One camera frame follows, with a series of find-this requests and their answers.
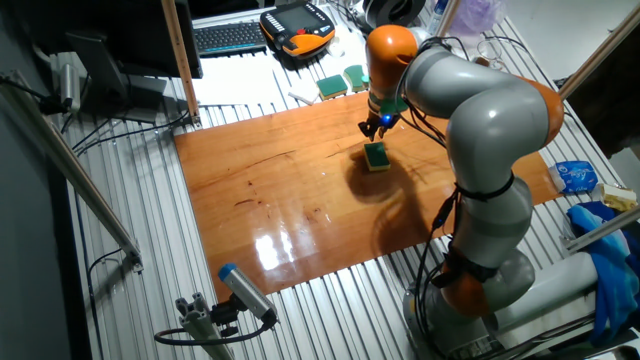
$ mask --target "white cylinder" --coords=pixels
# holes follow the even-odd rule
[[[518,301],[484,318],[491,332],[502,333],[538,316],[598,281],[591,255],[581,252],[543,269]]]

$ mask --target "metal pole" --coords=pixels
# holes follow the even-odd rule
[[[19,74],[13,73],[10,78],[28,87]],[[40,113],[31,95],[9,85],[0,85],[0,94],[7,99],[9,104],[13,105],[20,119],[31,129],[47,155],[51,157],[113,239],[122,247],[133,263],[134,270],[141,271],[142,261],[138,245],[129,236],[106,200],[100,195],[95,184],[82,168],[78,157],[69,148],[58,129]]]
[[[589,231],[575,240],[569,240],[567,242],[567,250],[569,250],[569,254],[574,254],[585,246],[602,239],[603,237],[638,219],[640,219],[640,206],[636,206],[633,209],[614,217],[602,226]]]
[[[575,89],[595,70],[604,59],[633,31],[640,22],[640,4],[638,4],[627,17],[622,20],[620,25],[605,40],[596,51],[585,61],[584,64],[576,71],[567,82],[560,88],[558,94],[562,100],[566,100]]]
[[[440,26],[436,31],[436,36],[443,37],[447,34],[447,31],[449,31],[449,28],[451,27],[451,23],[453,23],[453,17],[458,11],[458,6],[460,6],[460,0],[449,0],[447,7],[444,9],[444,14],[442,14],[442,20],[440,21]]]

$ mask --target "keyboard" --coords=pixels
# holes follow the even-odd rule
[[[194,29],[200,56],[259,51],[267,46],[258,22]]]

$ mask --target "computer monitor stand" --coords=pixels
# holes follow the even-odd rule
[[[164,113],[167,81],[122,74],[101,34],[68,32],[67,38],[91,78],[80,111],[148,123],[155,123],[157,114]],[[179,102],[178,109],[187,109],[186,101]]]

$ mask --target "blue cloth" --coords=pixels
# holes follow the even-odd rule
[[[599,201],[575,205],[567,214],[577,236],[616,216]],[[640,244],[631,234],[618,230],[590,244],[587,250],[598,272],[596,321],[590,340],[601,345],[640,319]]]

